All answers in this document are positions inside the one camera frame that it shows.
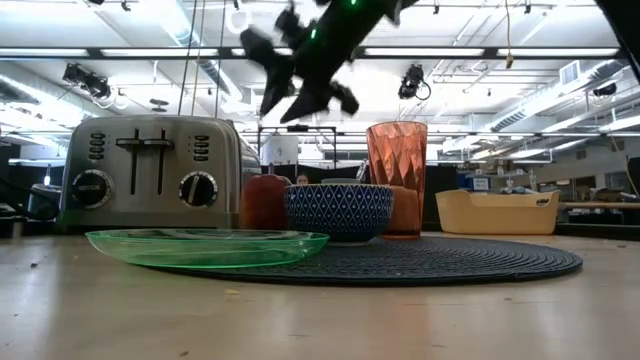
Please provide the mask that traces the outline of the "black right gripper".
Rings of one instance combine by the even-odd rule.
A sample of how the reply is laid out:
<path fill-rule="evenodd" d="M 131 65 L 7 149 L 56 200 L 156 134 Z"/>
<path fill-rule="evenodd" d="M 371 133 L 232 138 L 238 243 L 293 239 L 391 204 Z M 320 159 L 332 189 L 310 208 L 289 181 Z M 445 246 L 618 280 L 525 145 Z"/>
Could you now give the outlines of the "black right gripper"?
<path fill-rule="evenodd" d="M 244 30 L 240 41 L 247 58 L 261 65 L 266 73 L 259 114 L 267 115 L 283 98 L 293 94 L 293 63 L 289 55 L 278 53 L 271 39 L 254 28 Z M 344 113 L 354 115 L 359 110 L 352 91 L 333 80 L 334 74 L 350 59 L 349 43 L 298 42 L 293 50 L 294 73 L 303 82 L 298 97 L 281 117 L 281 123 L 326 112 L 333 98 L 340 102 Z"/>

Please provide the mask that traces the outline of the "blue patterned bowl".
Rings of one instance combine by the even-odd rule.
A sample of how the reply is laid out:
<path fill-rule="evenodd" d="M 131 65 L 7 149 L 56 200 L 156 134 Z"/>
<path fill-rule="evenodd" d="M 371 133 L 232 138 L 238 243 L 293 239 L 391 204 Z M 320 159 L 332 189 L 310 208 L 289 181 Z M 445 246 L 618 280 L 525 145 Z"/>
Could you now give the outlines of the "blue patterned bowl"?
<path fill-rule="evenodd" d="M 387 227 L 393 190 L 370 184 L 292 185 L 284 201 L 291 229 L 326 234 L 333 244 L 364 244 Z"/>

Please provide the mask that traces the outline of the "white background container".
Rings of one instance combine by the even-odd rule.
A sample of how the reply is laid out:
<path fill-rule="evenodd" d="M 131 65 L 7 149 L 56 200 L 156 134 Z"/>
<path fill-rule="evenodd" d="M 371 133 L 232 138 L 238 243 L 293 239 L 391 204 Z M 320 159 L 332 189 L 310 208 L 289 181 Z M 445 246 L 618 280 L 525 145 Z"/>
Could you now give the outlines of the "white background container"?
<path fill-rule="evenodd" d="M 262 143 L 260 153 L 263 165 L 295 165 L 299 157 L 298 137 L 270 135 Z"/>

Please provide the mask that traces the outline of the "orange faceted plastic tumbler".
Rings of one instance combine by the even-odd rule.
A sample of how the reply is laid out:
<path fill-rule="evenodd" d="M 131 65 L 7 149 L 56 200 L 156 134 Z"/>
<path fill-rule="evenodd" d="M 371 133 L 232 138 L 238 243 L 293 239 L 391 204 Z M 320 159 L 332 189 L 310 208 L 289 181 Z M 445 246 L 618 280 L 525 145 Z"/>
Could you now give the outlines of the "orange faceted plastic tumbler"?
<path fill-rule="evenodd" d="M 383 232 L 389 239 L 418 239 L 422 231 L 428 127 L 395 121 L 366 130 L 372 184 L 393 192 L 391 220 Z"/>

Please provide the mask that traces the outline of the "red apple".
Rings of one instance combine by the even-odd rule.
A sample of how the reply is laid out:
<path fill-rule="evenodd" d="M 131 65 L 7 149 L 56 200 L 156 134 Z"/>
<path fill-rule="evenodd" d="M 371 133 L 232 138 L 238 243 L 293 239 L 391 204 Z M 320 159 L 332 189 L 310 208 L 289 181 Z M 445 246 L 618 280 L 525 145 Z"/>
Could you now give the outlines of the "red apple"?
<path fill-rule="evenodd" d="M 251 177 L 243 187 L 240 224 L 245 229 L 287 230 L 285 192 L 291 182 L 273 174 Z"/>

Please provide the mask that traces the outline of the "green glass plate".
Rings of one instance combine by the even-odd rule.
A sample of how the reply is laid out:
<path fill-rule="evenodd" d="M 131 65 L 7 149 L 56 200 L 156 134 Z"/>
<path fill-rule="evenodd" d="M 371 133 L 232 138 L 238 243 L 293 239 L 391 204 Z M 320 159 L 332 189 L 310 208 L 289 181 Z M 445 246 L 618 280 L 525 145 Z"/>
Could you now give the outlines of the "green glass plate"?
<path fill-rule="evenodd" d="M 329 236 L 294 230 L 198 228 L 87 232 L 99 252 L 135 265 L 230 269 L 298 262 L 320 252 Z"/>

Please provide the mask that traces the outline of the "dark round woven placemat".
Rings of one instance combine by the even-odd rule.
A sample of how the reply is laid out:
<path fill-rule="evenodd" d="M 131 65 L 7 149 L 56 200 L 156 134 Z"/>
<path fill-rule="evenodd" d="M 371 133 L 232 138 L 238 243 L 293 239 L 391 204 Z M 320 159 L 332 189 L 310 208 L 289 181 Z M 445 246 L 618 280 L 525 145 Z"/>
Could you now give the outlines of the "dark round woven placemat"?
<path fill-rule="evenodd" d="M 556 278 L 575 273 L 571 252 L 504 240 L 423 236 L 325 247 L 298 262 L 251 268 L 163 267 L 163 272 L 253 283 L 338 287 L 424 287 Z"/>

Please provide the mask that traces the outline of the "cream plastic basin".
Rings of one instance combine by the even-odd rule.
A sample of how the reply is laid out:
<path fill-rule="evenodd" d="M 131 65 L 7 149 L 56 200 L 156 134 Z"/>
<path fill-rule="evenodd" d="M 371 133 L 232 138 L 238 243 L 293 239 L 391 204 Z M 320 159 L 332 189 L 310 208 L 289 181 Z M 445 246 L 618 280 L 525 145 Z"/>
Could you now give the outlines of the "cream plastic basin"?
<path fill-rule="evenodd" d="M 435 195 L 444 232 L 470 235 L 550 235 L 559 192 L 504 195 L 448 190 Z"/>

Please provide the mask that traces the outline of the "black background metal frame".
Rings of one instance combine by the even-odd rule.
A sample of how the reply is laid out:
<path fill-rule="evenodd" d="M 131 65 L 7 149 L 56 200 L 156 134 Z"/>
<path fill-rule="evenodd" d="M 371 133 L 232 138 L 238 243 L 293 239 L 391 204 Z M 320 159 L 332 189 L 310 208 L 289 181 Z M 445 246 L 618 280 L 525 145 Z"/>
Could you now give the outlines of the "black background metal frame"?
<path fill-rule="evenodd" d="M 306 163 L 308 166 L 331 164 L 334 169 L 337 168 L 338 131 L 335 126 L 259 126 L 256 135 L 256 149 L 261 164 L 261 145 L 266 137 L 274 134 L 298 137 L 299 157 L 295 166 L 301 163 Z"/>

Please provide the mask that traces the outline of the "black overhead frame bar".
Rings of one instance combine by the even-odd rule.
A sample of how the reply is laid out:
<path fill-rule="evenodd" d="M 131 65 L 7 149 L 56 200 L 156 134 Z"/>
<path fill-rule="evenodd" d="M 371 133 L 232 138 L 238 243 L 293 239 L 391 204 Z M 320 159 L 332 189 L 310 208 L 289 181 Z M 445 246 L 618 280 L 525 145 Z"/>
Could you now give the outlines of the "black overhead frame bar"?
<path fill-rule="evenodd" d="M 384 47 L 364 46 L 355 51 L 357 59 L 502 59 L 507 55 L 520 59 L 615 59 L 623 56 L 619 48 L 611 47 Z M 91 59 L 91 60 L 180 60 L 180 59 L 244 59 L 240 47 L 0 47 L 0 60 Z"/>

